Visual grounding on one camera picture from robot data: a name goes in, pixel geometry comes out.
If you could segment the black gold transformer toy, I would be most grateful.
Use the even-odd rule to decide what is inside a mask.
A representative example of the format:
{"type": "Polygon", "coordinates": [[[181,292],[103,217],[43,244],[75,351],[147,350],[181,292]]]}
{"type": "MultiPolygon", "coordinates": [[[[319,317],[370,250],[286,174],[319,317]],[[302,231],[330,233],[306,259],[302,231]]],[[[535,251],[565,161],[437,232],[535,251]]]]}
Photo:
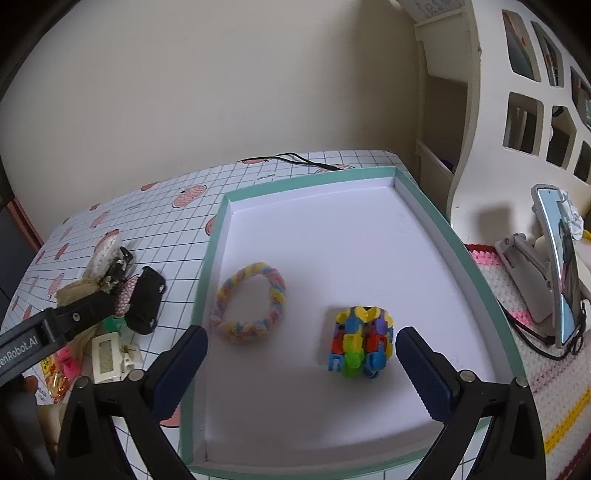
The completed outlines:
{"type": "Polygon", "coordinates": [[[107,294],[117,295],[126,281],[127,270],[132,260],[132,253],[125,247],[120,247],[101,278],[100,289],[107,294]]]}

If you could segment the white phone stand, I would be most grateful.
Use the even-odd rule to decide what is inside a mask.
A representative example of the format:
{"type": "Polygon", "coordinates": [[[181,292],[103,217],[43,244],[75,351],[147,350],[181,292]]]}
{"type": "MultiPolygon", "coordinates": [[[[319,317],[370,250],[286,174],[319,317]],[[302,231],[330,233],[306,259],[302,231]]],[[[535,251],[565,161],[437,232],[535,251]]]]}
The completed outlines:
{"type": "Polygon", "coordinates": [[[535,250],[523,233],[497,241],[495,248],[525,301],[533,322],[539,324],[550,318],[553,297],[549,261],[535,250]]]}

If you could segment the cream lace cloth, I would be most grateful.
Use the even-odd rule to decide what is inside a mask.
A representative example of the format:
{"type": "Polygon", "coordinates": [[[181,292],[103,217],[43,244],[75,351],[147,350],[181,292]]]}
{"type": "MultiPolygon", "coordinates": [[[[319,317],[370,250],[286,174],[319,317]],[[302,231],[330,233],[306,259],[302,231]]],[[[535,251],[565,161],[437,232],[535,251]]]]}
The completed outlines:
{"type": "Polygon", "coordinates": [[[95,280],[85,278],[76,280],[56,292],[56,305],[65,307],[96,293],[99,289],[99,284],[95,280]]]}

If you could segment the cotton swab bag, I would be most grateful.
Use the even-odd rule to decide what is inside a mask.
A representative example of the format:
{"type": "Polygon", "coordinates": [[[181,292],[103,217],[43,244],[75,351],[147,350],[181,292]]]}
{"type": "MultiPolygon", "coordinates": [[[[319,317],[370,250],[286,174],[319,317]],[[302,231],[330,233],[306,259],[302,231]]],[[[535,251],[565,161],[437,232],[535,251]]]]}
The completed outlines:
{"type": "Polygon", "coordinates": [[[111,263],[120,257],[120,247],[121,240],[118,229],[105,234],[95,246],[82,278],[99,282],[107,273],[111,263]]]}

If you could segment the green ribbon bow clip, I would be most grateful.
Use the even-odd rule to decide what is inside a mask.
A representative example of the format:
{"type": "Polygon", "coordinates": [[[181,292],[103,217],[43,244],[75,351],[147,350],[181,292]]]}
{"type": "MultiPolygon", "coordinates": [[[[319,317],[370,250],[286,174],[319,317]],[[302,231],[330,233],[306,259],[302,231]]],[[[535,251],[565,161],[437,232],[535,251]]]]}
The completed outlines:
{"type": "Polygon", "coordinates": [[[106,333],[116,333],[121,336],[125,320],[122,317],[111,315],[103,320],[102,326],[106,333]]]}

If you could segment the pomegranate grid tablecloth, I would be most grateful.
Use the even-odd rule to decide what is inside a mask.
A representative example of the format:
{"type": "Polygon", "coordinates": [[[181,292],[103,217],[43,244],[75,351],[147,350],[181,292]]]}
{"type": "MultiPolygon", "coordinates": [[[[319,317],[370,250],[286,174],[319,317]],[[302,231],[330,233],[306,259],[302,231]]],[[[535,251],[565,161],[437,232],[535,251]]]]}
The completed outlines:
{"type": "Polygon", "coordinates": [[[287,311],[263,339],[211,339],[194,399],[214,467],[342,469],[363,448],[390,456],[440,431],[397,360],[374,380],[329,371],[329,331],[346,307],[380,306],[458,368],[496,376],[473,295],[397,180],[386,151],[314,154],[311,166],[236,162],[136,190],[58,226],[24,274],[4,329],[54,305],[97,244],[118,238],[166,282],[155,330],[127,338],[145,362],[195,319],[200,284],[263,261],[283,275],[287,311]]]}

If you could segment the multicolour plastic link toy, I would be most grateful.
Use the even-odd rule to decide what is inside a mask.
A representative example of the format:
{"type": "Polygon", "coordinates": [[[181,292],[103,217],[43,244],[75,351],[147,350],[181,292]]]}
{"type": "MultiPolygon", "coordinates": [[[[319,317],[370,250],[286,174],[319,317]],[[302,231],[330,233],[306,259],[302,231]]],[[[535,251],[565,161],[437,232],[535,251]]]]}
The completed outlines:
{"type": "Polygon", "coordinates": [[[353,306],[335,316],[328,370],[377,378],[394,352],[394,320],[380,307],[353,306]]]}

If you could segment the pink hair roller clip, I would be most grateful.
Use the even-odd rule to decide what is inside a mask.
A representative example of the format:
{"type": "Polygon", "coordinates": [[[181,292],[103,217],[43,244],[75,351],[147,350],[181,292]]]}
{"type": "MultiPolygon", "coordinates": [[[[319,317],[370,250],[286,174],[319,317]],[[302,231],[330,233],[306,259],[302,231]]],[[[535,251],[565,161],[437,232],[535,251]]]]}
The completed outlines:
{"type": "Polygon", "coordinates": [[[80,362],[71,352],[68,346],[65,346],[55,353],[56,362],[61,373],[69,380],[76,380],[82,371],[80,362]]]}

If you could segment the white teal-rimmed tray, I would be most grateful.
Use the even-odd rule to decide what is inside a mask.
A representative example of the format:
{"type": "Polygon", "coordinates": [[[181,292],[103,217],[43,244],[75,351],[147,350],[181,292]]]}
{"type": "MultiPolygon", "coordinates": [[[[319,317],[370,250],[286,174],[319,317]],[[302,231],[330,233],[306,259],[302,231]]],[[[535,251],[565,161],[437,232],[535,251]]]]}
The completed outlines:
{"type": "Polygon", "coordinates": [[[484,381],[524,372],[472,256],[396,167],[226,193],[192,320],[209,345],[179,453],[231,479],[344,477],[420,456],[440,425],[397,359],[404,328],[484,381]]]}

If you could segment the yellow snack packet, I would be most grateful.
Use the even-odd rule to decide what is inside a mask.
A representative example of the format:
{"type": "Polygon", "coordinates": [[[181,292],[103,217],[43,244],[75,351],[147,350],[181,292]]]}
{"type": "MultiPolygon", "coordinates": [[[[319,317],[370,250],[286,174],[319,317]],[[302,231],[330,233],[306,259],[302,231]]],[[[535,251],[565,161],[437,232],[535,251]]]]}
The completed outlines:
{"type": "Polygon", "coordinates": [[[59,363],[54,355],[50,355],[40,362],[45,386],[54,404],[59,404],[65,397],[69,382],[62,373],[59,363]]]}

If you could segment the cream plastic hair claw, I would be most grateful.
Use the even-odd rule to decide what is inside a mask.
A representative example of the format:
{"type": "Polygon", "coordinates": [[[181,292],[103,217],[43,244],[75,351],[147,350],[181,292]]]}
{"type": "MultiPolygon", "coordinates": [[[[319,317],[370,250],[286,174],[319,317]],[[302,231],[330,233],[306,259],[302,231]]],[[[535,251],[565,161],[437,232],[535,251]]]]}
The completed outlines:
{"type": "Polygon", "coordinates": [[[123,343],[116,332],[93,338],[91,350],[92,376],[97,384],[124,380],[143,365],[139,348],[123,343]]]}

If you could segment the black toy car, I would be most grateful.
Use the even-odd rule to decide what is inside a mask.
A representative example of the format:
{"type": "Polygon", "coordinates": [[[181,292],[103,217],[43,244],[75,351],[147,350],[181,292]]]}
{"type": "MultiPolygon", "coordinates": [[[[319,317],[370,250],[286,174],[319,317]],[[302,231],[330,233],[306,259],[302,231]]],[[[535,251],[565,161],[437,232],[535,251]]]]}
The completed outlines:
{"type": "Polygon", "coordinates": [[[141,275],[132,290],[129,307],[124,320],[129,329],[140,335],[148,335],[157,325],[162,296],[166,290],[165,279],[149,266],[142,268],[141,275]]]}

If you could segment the pink white crochet mat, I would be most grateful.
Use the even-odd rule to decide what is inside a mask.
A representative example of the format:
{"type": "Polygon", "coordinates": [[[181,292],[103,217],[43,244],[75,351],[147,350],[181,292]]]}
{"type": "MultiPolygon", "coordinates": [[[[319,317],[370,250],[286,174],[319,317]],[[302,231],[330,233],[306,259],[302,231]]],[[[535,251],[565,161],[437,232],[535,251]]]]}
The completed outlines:
{"type": "MultiPolygon", "coordinates": [[[[550,326],[535,325],[517,286],[494,247],[469,244],[497,300],[521,324],[548,335],[550,326]]],[[[519,335],[517,347],[540,419],[549,479],[572,479],[590,453],[590,334],[576,356],[550,360],[532,350],[519,335]]]]}

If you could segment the pastel braided scrunchie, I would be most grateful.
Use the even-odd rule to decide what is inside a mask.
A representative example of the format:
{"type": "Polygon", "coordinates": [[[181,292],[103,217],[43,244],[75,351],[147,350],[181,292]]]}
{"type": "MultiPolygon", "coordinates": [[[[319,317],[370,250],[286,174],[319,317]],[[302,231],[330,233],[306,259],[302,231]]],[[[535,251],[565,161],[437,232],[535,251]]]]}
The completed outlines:
{"type": "Polygon", "coordinates": [[[208,326],[228,341],[263,338],[283,319],[286,296],[279,270],[263,262],[249,264],[217,289],[208,326]]]}

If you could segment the white shelf unit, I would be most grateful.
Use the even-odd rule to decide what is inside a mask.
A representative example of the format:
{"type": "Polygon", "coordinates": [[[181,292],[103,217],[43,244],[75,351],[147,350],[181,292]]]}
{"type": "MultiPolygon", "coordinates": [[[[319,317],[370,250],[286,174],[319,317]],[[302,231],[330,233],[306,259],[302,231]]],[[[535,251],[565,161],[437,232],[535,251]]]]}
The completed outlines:
{"type": "Polygon", "coordinates": [[[590,209],[590,79],[521,1],[406,1],[419,55],[419,182],[467,244],[540,230],[531,188],[590,209]]]}

